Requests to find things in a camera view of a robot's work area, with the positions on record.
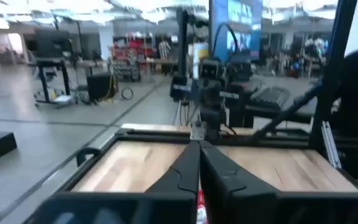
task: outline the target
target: wooden block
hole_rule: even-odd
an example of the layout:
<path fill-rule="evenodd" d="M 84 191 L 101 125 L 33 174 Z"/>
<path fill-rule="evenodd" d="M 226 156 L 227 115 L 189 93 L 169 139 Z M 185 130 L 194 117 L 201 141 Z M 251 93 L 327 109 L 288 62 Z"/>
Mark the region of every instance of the wooden block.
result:
<path fill-rule="evenodd" d="M 118 142 L 72 191 L 144 192 L 169 169 L 185 145 Z"/>
<path fill-rule="evenodd" d="M 316 151 L 218 146 L 249 172 L 282 191 L 358 192 Z"/>

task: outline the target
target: concrete floor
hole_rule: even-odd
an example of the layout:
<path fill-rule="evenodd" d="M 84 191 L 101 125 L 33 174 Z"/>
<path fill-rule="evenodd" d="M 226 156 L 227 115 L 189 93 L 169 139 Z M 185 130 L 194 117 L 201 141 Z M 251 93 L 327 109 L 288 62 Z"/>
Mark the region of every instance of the concrete floor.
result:
<path fill-rule="evenodd" d="M 76 86 L 74 71 L 69 72 L 71 85 Z M 84 72 L 78 71 L 78 76 L 79 82 L 84 83 Z M 261 79 L 294 88 L 295 93 L 303 93 L 309 86 L 306 80 Z M 58 88 L 62 83 L 59 77 L 50 86 Z M 35 108 L 33 93 L 40 89 L 40 81 L 32 78 L 29 68 L 0 68 L 0 131 L 13 132 L 18 145 L 18 150 L 0 158 L 0 223 L 20 223 L 27 218 L 74 172 L 74 162 L 59 171 L 56 167 L 79 148 L 101 147 L 124 123 L 173 123 L 177 104 L 169 98 L 167 78 L 156 75 L 144 77 L 140 83 L 120 85 L 132 88 L 133 99 L 124 101 L 117 96 L 113 103 L 99 106 Z M 255 119 L 255 127 L 268 121 Z M 288 126 L 308 129 L 304 124 L 288 123 Z"/>

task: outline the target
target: desk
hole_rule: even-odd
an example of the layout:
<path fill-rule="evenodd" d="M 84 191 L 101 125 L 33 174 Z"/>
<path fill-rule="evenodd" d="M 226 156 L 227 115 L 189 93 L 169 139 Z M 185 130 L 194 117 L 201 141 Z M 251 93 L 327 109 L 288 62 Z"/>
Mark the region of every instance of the desk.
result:
<path fill-rule="evenodd" d="M 122 128 L 189 133 L 189 127 L 124 124 Z M 253 129 L 236 128 L 239 134 Z M 92 167 L 71 191 L 144 192 L 158 180 L 185 145 L 123 141 Z M 221 146 L 227 156 L 282 191 L 358 192 L 316 151 Z"/>
<path fill-rule="evenodd" d="M 68 67 L 73 67 L 73 64 L 69 61 L 66 61 L 66 66 Z M 82 60 L 82 61 L 78 61 L 76 63 L 76 66 L 79 68 L 85 68 L 85 70 L 88 69 L 89 71 L 89 75 L 93 75 L 93 68 L 100 68 L 107 65 L 107 61 L 105 60 Z"/>
<path fill-rule="evenodd" d="M 178 65 L 178 60 L 177 59 L 150 59 L 150 60 L 141 59 L 141 60 L 138 60 L 138 63 L 146 63 L 147 74 L 149 74 L 150 64 L 172 65 L 172 69 L 171 69 L 171 72 L 172 72 L 173 66 Z"/>
<path fill-rule="evenodd" d="M 261 90 L 271 86 L 279 86 L 286 88 L 290 91 L 291 95 L 282 106 L 282 110 L 272 110 L 266 107 L 244 105 L 243 110 L 230 110 L 229 124 L 232 127 L 245 127 L 252 128 L 254 125 L 254 117 L 262 118 L 276 118 L 283 110 L 289 108 L 294 100 L 299 96 L 302 96 L 306 90 L 311 88 L 311 83 L 308 80 L 297 80 L 288 77 L 260 77 L 253 76 L 246 84 L 246 88 L 250 86 L 257 86 Z M 314 116 L 314 112 L 317 106 L 317 99 L 313 98 L 308 104 L 302 106 L 293 116 L 289 117 L 287 121 L 293 121 L 297 123 L 310 124 L 311 118 Z"/>
<path fill-rule="evenodd" d="M 42 90 L 44 92 L 44 100 L 36 100 L 38 103 L 53 103 L 49 99 L 48 89 L 47 89 L 47 81 L 45 80 L 44 75 L 44 68 L 45 67 L 61 67 L 62 73 L 63 73 L 63 82 L 65 85 L 65 94 L 67 96 L 70 96 L 70 84 L 68 81 L 68 74 L 67 69 L 65 65 L 65 59 L 64 58 L 37 58 L 37 62 L 35 63 L 28 63 L 28 66 L 35 66 L 39 69 L 39 77 L 42 82 Z"/>

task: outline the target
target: black metal frame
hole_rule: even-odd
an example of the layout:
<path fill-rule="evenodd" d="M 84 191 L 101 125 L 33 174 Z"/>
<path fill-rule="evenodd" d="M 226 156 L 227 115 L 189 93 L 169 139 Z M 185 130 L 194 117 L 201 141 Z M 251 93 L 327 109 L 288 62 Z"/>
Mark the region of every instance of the black metal frame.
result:
<path fill-rule="evenodd" d="M 344 52 L 349 37 L 354 11 L 356 9 L 357 0 L 339 0 L 336 9 L 336 17 L 333 27 L 333 36 L 331 38 L 331 47 L 329 51 L 329 61 L 324 70 L 324 77 L 321 83 L 318 83 L 305 95 L 295 102 L 291 107 L 282 111 L 269 124 L 258 130 L 250 139 L 251 142 L 261 141 L 267 133 L 271 132 L 282 121 L 291 120 L 290 118 L 307 104 L 314 97 L 318 97 L 318 104 L 314 114 L 312 132 L 310 134 L 309 146 L 318 149 L 323 145 L 323 137 L 321 135 L 321 122 L 329 118 L 332 103 L 335 100 L 336 90 L 343 76 Z"/>
<path fill-rule="evenodd" d="M 326 203 L 326 200 L 333 198 L 335 202 L 348 202 L 351 203 L 358 203 L 358 194 L 339 194 L 339 193 L 325 193 L 325 194 L 317 194 L 311 192 L 304 192 L 304 193 L 283 193 L 275 189 L 274 187 L 267 187 L 266 188 L 259 188 L 256 187 L 263 183 L 263 186 L 268 184 L 264 183 L 260 179 L 254 177 L 252 174 L 247 173 L 246 170 L 242 169 L 232 160 L 228 159 L 224 156 L 219 150 L 215 150 L 215 146 L 211 145 L 214 144 L 216 146 L 256 146 L 256 147 L 273 147 L 277 150 L 282 149 L 301 149 L 305 150 L 308 149 L 308 137 L 307 136 L 267 136 L 263 138 L 258 144 L 252 144 L 252 142 L 248 141 L 251 135 L 239 135 L 239 136 L 224 136 L 222 139 L 218 139 L 212 141 L 211 143 L 204 142 L 204 141 L 191 141 L 189 133 L 181 133 L 177 131 L 140 131 L 134 129 L 120 129 L 109 141 L 103 146 L 102 149 L 93 149 L 93 148 L 84 148 L 79 151 L 76 155 L 76 161 L 78 164 L 78 169 L 76 172 L 63 184 L 55 194 L 48 199 L 41 207 L 35 212 L 25 223 L 31 223 L 36 216 L 43 217 L 44 212 L 48 211 L 55 213 L 62 213 L 64 209 L 70 209 L 71 207 L 75 207 L 76 209 L 81 210 L 84 205 L 92 205 L 94 207 L 101 207 L 102 205 L 106 205 L 110 203 L 112 205 L 112 209 L 117 209 L 115 207 L 116 202 L 119 203 L 140 203 L 144 201 L 148 202 L 156 202 L 157 204 L 161 203 L 166 205 L 167 203 L 181 203 L 182 199 L 191 201 L 190 203 L 186 204 L 183 208 L 185 215 L 187 218 L 194 218 L 193 215 L 189 215 L 189 210 L 184 209 L 186 206 L 191 207 L 192 209 L 196 210 L 196 205 L 194 205 L 194 201 L 196 201 L 197 191 L 198 191 L 198 174 L 199 174 L 199 166 L 201 166 L 201 183 L 203 184 L 203 190 L 206 191 L 205 197 L 210 198 L 214 202 L 207 202 L 211 203 L 209 206 L 213 209 L 218 209 L 219 205 L 216 205 L 216 197 L 219 194 L 219 197 L 234 197 L 235 194 L 229 193 L 233 190 L 233 183 L 238 183 L 236 181 L 241 180 L 241 184 L 246 186 L 247 191 L 251 191 L 250 195 L 255 196 L 254 199 L 250 199 L 249 196 L 244 196 L 240 194 L 240 197 L 237 199 L 233 199 L 233 202 L 244 202 L 245 207 L 252 207 L 252 204 L 261 205 L 261 203 L 278 203 L 282 200 L 287 202 L 289 198 L 296 198 L 297 203 L 296 205 L 307 205 L 309 206 L 312 204 L 315 205 L 313 200 L 321 199 Z M 70 190 L 95 166 L 98 161 L 103 158 L 103 156 L 110 150 L 110 148 L 115 145 L 117 142 L 121 141 L 142 141 L 142 142 L 165 142 L 171 144 L 188 144 L 188 147 L 183 151 L 181 156 L 174 162 L 172 165 L 172 170 L 168 171 L 163 177 L 158 180 L 151 188 L 149 188 L 144 194 L 102 194 L 102 193 L 74 193 L 70 192 Z M 358 156 L 358 139 L 336 139 L 337 148 L 341 151 L 350 152 L 352 156 Z M 212 167 L 209 165 L 208 172 L 205 171 L 206 168 L 206 161 L 211 163 L 212 160 Z M 230 171 L 235 167 L 235 170 L 241 170 L 241 173 L 238 171 L 233 172 Z M 344 170 L 339 169 L 339 171 L 347 178 L 351 183 L 353 183 L 356 187 L 358 187 L 357 182 Z M 173 173 L 179 172 L 181 178 L 178 178 Z M 236 181 L 233 182 L 225 182 L 223 180 L 227 180 L 227 174 L 236 174 L 237 175 L 244 175 L 246 173 L 246 177 L 236 177 Z M 225 177 L 219 177 L 220 174 L 225 174 Z M 220 185 L 223 181 L 223 184 L 227 186 L 223 189 L 228 190 L 226 192 L 223 189 L 216 189 L 217 185 Z M 181 194 L 183 188 L 191 189 L 190 192 L 195 193 L 194 195 L 187 195 L 184 198 L 175 197 L 176 194 Z M 236 208 L 233 211 L 240 212 L 241 208 Z M 223 217 L 228 218 L 231 217 L 231 211 L 224 209 L 222 210 L 224 213 L 222 215 L 218 215 L 214 217 L 216 220 L 212 223 L 222 223 L 221 219 Z"/>
<path fill-rule="evenodd" d="M 69 84 L 67 68 L 66 68 L 64 60 L 61 60 L 59 62 L 55 62 L 55 61 L 53 61 L 53 59 L 51 59 L 51 60 L 39 60 L 39 61 L 37 61 L 37 63 L 34 63 L 34 64 L 29 63 L 28 65 L 38 67 L 38 69 L 39 69 L 39 78 L 40 78 L 41 83 L 42 83 L 42 91 L 44 93 L 45 100 L 35 99 L 35 101 L 37 103 L 55 104 L 54 102 L 50 101 L 50 99 L 49 99 L 47 81 L 46 81 L 45 75 L 44 75 L 44 68 L 45 67 L 59 67 L 59 68 L 61 68 L 62 74 L 63 74 L 63 82 L 64 82 L 64 85 L 65 85 L 65 94 L 70 95 L 70 84 Z"/>
<path fill-rule="evenodd" d="M 208 142 L 200 146 L 208 223 L 358 223 L 358 192 L 281 192 Z"/>

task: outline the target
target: computer screen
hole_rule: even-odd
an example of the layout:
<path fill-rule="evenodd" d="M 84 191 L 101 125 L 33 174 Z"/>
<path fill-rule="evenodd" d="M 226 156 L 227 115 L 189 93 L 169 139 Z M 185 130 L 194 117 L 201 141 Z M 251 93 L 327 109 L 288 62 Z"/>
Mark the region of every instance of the computer screen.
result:
<path fill-rule="evenodd" d="M 233 29 L 238 45 L 233 61 L 258 60 L 262 0 L 210 0 L 209 2 L 209 51 L 213 51 L 216 31 L 222 22 Z M 235 51 L 234 38 L 226 27 L 219 31 L 213 57 L 227 60 Z"/>
<path fill-rule="evenodd" d="M 71 52 L 70 34 L 66 31 L 57 30 L 36 30 L 38 57 L 59 58 L 64 52 Z"/>
<path fill-rule="evenodd" d="M 178 42 L 178 36 L 177 35 L 171 36 L 171 42 L 172 43 L 177 43 Z"/>

